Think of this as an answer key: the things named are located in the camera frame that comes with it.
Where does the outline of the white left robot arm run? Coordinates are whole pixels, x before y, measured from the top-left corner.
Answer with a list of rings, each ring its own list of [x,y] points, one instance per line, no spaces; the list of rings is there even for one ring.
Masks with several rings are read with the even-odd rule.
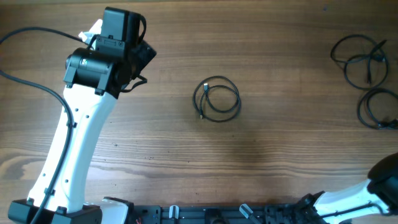
[[[146,19],[113,7],[96,32],[84,33],[65,62],[62,113],[43,169],[27,198],[10,204],[15,223],[133,223],[134,204],[105,197],[85,201],[85,185],[101,129],[119,95],[146,83],[155,57],[144,40]]]

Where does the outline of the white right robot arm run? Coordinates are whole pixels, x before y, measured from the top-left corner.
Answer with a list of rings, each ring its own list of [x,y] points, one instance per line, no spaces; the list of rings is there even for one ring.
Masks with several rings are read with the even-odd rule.
[[[303,198],[304,223],[341,223],[366,215],[397,215],[397,154],[374,165],[368,179],[337,192],[320,192]]]

